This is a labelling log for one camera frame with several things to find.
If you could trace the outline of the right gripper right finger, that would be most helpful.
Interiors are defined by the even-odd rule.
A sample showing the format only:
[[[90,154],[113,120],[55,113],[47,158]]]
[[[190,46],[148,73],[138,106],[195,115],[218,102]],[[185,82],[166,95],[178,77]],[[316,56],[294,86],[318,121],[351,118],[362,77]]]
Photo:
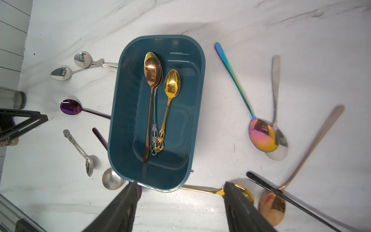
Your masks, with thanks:
[[[230,232],[276,232],[233,183],[226,182],[224,192]]]

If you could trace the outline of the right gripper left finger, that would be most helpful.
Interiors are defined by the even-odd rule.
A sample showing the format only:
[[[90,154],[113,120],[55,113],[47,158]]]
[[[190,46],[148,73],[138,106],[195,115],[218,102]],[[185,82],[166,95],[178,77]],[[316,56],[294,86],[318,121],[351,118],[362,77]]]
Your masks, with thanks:
[[[84,231],[131,232],[141,195],[142,187],[130,182]]]

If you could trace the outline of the yellow bowl ornate silver spoon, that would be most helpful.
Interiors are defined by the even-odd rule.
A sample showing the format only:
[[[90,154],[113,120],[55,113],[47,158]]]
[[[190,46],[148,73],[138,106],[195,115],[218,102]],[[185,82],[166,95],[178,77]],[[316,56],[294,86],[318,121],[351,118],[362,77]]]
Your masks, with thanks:
[[[162,72],[162,78],[160,80],[159,85],[161,84],[162,79],[163,79],[163,72]],[[156,93],[157,93],[157,89],[159,85],[155,87],[153,97],[152,97],[152,114],[151,114],[151,126],[150,126],[151,131],[150,131],[150,140],[149,140],[150,142],[149,154],[152,154],[152,155],[156,154],[156,151],[154,149],[154,143],[158,137],[157,119],[156,119]]]

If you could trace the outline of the purple iridescent spoon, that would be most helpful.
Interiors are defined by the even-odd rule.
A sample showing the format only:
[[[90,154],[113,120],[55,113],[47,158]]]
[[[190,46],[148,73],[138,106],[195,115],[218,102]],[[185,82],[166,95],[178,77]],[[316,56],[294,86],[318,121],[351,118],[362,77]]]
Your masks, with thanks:
[[[98,131],[97,128],[93,128],[92,129],[93,133],[95,134],[95,136],[98,138],[98,140],[101,142],[101,144],[103,145],[103,147],[108,150],[108,145],[107,145],[107,142],[106,140],[103,138],[103,136],[101,135],[101,133]]]

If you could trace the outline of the teal plastic storage box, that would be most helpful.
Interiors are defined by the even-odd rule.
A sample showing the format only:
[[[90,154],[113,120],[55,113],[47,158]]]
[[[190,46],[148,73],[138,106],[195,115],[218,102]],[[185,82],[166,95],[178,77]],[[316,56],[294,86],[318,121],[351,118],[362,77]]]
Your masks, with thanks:
[[[145,79],[148,52],[159,59],[163,74],[180,75],[181,88],[168,103],[163,86],[156,97],[157,122],[166,120],[164,149],[143,161],[146,136],[152,129],[148,115],[150,86]],[[200,44],[186,35],[150,35],[132,40],[122,51],[116,79],[108,140],[114,171],[130,182],[160,192],[182,187],[190,176],[196,144],[205,76]]]

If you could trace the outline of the gold ornate handle spoon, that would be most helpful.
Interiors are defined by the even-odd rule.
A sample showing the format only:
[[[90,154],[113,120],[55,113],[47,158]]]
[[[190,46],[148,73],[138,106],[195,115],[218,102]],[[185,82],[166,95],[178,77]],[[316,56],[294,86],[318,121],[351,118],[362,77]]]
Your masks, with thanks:
[[[163,123],[162,123],[161,129],[158,134],[158,139],[156,143],[154,144],[154,148],[157,153],[160,153],[164,149],[165,126],[166,126],[168,110],[169,110],[172,99],[175,98],[179,94],[180,88],[181,88],[180,75],[177,70],[172,69],[168,72],[165,78],[165,82],[164,82],[164,91],[168,97],[168,101],[167,101],[167,107],[166,107],[165,114],[164,114]]]

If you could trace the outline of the copper round spoon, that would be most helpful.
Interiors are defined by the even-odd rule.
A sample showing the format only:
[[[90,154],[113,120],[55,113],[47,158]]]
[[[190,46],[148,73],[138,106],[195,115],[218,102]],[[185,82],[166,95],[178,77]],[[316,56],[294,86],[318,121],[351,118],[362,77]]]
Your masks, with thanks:
[[[144,149],[143,161],[148,162],[149,160],[149,140],[150,140],[150,126],[151,126],[151,114],[152,114],[152,97],[155,87],[157,87],[162,78],[162,66],[159,59],[153,52],[148,52],[144,60],[144,74],[148,85],[151,88],[149,97],[149,108],[148,108],[148,119],[147,119],[147,131],[146,131],[146,143]]]

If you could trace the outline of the rose gold long spoon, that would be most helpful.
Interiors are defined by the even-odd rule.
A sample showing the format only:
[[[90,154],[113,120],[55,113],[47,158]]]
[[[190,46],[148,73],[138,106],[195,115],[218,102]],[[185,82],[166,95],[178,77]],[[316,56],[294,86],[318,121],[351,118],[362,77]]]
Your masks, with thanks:
[[[307,149],[305,155],[303,156],[300,163],[297,165],[296,169],[287,179],[287,181],[278,188],[279,191],[284,191],[285,188],[291,183],[291,181],[295,178],[297,173],[300,171],[302,166],[305,164],[306,160],[312,154],[316,146],[320,143],[326,133],[330,130],[330,128],[334,125],[337,119],[341,116],[344,112],[345,106],[340,104],[337,105],[329,114],[326,121],[318,131],[317,135],[315,136],[314,140],[310,144],[309,148]],[[279,225],[282,220],[284,219],[285,212],[286,212],[286,201],[275,195],[270,191],[266,191],[262,194],[259,205],[258,205],[259,213],[270,223],[271,226],[275,227]]]

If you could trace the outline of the silver matte round spoon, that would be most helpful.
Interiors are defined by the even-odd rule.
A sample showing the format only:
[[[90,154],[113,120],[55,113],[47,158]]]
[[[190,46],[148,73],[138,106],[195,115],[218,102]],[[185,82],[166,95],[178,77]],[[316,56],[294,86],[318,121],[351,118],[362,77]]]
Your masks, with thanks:
[[[113,168],[108,168],[102,175],[103,186],[108,190],[117,190],[125,184],[125,180],[122,179]]]

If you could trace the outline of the small ornate silver spoon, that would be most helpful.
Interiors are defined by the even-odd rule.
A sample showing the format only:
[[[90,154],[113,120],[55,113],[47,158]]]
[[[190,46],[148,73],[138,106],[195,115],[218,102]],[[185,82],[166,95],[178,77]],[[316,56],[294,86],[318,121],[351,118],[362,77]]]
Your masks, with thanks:
[[[87,155],[86,152],[82,150],[82,148],[78,145],[78,143],[76,142],[76,140],[71,135],[68,129],[63,130],[63,135],[74,145],[78,152],[84,157],[87,175],[91,177],[94,170],[94,159],[91,156]]]

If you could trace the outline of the plain silver round spoon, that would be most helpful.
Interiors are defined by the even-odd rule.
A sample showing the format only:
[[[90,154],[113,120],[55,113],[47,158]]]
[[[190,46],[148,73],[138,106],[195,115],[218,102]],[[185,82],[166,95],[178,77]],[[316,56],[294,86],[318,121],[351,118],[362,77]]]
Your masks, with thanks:
[[[72,71],[70,68],[67,67],[60,67],[55,69],[51,74],[50,77],[56,81],[68,81],[71,79],[74,73],[78,73],[84,71],[85,69],[79,69],[76,71]]]

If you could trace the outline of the rainbow iridescent spoon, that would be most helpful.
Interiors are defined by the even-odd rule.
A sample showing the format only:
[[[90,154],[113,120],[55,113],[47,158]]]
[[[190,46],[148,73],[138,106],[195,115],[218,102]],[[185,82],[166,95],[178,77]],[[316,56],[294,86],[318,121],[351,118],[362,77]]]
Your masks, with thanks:
[[[243,89],[241,88],[238,79],[235,75],[235,73],[232,70],[232,67],[228,61],[228,58],[219,42],[216,42],[214,44],[214,48],[219,55],[220,59],[224,63],[226,69],[228,70],[230,76],[232,77],[242,99],[243,102],[245,103],[249,114],[251,118],[251,122],[249,123],[248,126],[248,134],[250,137],[250,140],[252,141],[253,145],[260,151],[262,152],[272,152],[278,148],[278,136],[273,129],[273,127],[268,124],[266,121],[257,118],[249,103],[247,100],[247,97],[245,96]]]

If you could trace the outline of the small brown spice jar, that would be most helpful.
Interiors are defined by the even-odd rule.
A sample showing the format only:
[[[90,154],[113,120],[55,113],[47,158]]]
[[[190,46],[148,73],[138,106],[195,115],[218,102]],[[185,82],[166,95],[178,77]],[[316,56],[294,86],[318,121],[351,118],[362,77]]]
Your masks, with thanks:
[[[8,146],[16,146],[19,142],[19,138],[15,138],[10,140],[10,138],[6,138],[5,140],[0,142],[1,147],[8,147]]]

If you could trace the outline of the clear plastic cup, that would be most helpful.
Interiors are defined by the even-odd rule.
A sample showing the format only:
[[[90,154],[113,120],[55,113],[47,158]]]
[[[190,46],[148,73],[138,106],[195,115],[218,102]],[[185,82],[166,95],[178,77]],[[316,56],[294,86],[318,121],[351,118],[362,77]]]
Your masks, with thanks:
[[[1,108],[22,110],[26,103],[27,96],[24,92],[1,87]]]

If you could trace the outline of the black handled spoon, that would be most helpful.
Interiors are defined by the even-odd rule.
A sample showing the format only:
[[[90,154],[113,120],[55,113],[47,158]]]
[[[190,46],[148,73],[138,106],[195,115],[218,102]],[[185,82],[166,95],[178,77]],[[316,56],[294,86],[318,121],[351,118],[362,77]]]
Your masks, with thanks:
[[[299,203],[295,202],[294,200],[292,200],[291,198],[287,197],[286,195],[284,195],[281,191],[279,191],[278,189],[274,188],[272,185],[268,184],[266,181],[262,180],[261,178],[257,177],[254,173],[252,172],[247,172],[246,173],[246,176],[251,180],[253,181],[254,183],[258,184],[259,186],[263,187],[264,189],[268,190],[269,192],[277,195],[278,197],[284,199],[285,201],[289,202],[290,204],[296,206],[298,209],[302,210],[303,212],[307,213],[308,215],[312,216],[313,218],[315,218],[316,220],[320,221],[321,223],[325,224],[326,226],[330,227],[331,229],[333,229],[334,231],[336,232],[341,232],[339,229],[337,229],[336,227],[332,226],[331,224],[329,224],[327,221],[323,220],[321,217],[317,216],[316,214],[312,213],[310,210],[306,209],[305,207],[303,207],[302,205],[300,205]]]

